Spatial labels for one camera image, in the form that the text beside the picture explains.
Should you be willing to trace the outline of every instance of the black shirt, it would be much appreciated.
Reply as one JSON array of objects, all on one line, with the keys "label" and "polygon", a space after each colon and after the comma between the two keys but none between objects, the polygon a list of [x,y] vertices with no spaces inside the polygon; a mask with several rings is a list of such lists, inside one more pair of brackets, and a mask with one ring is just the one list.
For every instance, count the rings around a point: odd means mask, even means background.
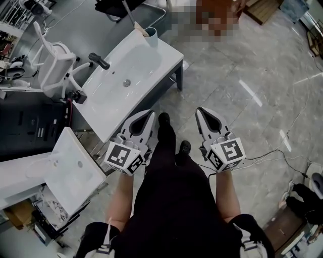
[{"label": "black shirt", "polygon": [[[115,257],[240,257],[241,231],[261,242],[268,257],[274,250],[251,215],[242,214],[226,223],[220,216],[208,180],[182,167],[148,173],[140,187],[134,215],[120,233],[112,227]],[[76,258],[98,249],[107,224],[86,227]]]}]

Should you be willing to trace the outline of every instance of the shoe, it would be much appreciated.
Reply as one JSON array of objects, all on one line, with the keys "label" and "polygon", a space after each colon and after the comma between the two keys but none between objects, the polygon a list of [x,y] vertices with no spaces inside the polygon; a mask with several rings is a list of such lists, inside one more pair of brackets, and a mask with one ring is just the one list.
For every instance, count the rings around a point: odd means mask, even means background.
[{"label": "shoe", "polygon": [[289,183],[288,183],[288,191],[287,192],[293,191],[294,185],[295,185],[294,181],[290,180]]},{"label": "shoe", "polygon": [[191,152],[191,144],[189,141],[182,141],[180,146],[180,151],[178,154],[186,154],[189,155]]},{"label": "shoe", "polygon": [[283,196],[282,196],[282,198],[281,198],[281,200],[279,201],[279,203],[278,203],[278,209],[281,209],[281,208],[283,208],[284,206],[286,206],[287,204],[286,204],[286,199],[287,199],[287,197],[289,197],[289,193],[286,191],[286,192],[284,192],[284,194],[283,194]]},{"label": "shoe", "polygon": [[168,115],[167,113],[161,113],[158,117],[158,122],[159,125],[163,124],[163,123],[167,123],[167,124],[171,124],[171,119],[170,119],[170,115]]}]

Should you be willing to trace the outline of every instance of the metal frame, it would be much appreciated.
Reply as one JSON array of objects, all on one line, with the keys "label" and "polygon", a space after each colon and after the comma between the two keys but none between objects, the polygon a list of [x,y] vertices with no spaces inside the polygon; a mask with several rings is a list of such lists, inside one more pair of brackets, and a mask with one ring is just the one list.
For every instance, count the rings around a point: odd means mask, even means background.
[{"label": "metal frame", "polygon": [[[128,4],[127,4],[126,0],[122,0],[122,4],[123,4],[123,6],[125,7],[125,9],[126,9],[126,11],[127,11],[128,15],[129,15],[129,18],[130,18],[130,20],[131,20],[132,25],[133,25],[133,26],[135,26],[135,19],[134,19],[133,15],[132,15],[132,13],[131,13],[131,11],[130,11],[130,9],[129,9],[129,6],[128,6]],[[164,18],[164,17],[165,17],[165,15],[166,15],[166,13],[167,13],[167,11],[166,11],[165,9],[163,9],[163,8],[161,8],[161,7],[158,7],[158,6],[153,6],[153,5],[150,5],[150,4],[147,4],[147,3],[142,3],[142,5],[143,5],[143,6],[150,7],[150,8],[153,8],[153,9],[156,9],[156,10],[159,10],[159,11],[162,11],[162,12],[163,12],[163,15],[162,15],[162,16],[160,16],[160,17],[159,17],[157,20],[155,20],[153,23],[151,23],[148,27],[151,27],[151,26],[155,25],[155,24],[156,24],[157,22],[159,22],[162,18]],[[119,21],[121,20],[121,18],[112,18],[112,16],[111,16],[111,15],[109,15],[109,14],[107,14],[107,17],[108,17],[108,18],[109,18],[109,20],[110,20],[110,21],[112,21],[112,22],[119,22]]]}]

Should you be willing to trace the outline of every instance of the sleeve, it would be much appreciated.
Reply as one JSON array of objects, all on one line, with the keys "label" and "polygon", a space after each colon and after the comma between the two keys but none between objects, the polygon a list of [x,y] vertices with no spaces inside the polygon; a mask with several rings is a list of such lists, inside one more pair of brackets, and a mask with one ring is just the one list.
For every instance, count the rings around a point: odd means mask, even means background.
[{"label": "sleeve", "polygon": [[261,242],[266,248],[268,258],[275,257],[275,251],[272,246],[272,243],[269,241],[262,228],[259,227],[254,217],[252,217],[249,214],[240,214],[237,217],[233,218],[229,222],[229,224],[231,224],[232,226],[233,224],[236,224],[238,227],[248,231],[251,234],[251,240],[255,242]]},{"label": "sleeve", "polygon": [[[88,252],[98,249],[104,242],[107,233],[107,223],[93,222],[86,226],[81,237],[81,244],[77,250],[75,258],[84,258]],[[120,231],[115,226],[111,226],[110,239],[119,235]]]}]

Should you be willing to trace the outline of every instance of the black pants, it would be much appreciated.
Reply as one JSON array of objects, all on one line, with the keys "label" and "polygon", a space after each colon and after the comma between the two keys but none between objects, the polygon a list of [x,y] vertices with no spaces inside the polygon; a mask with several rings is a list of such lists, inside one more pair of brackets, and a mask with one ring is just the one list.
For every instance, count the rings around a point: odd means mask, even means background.
[{"label": "black pants", "polygon": [[162,169],[163,167],[181,166],[200,176],[206,177],[204,171],[197,165],[189,155],[177,154],[176,151],[176,135],[170,124],[163,123],[158,129],[158,143],[152,154],[147,172]]},{"label": "black pants", "polygon": [[323,218],[321,210],[321,201],[309,188],[303,184],[296,184],[293,186],[293,191],[301,196],[304,202],[297,200],[294,197],[287,197],[287,206],[300,218],[306,218],[311,224],[321,224]]}]

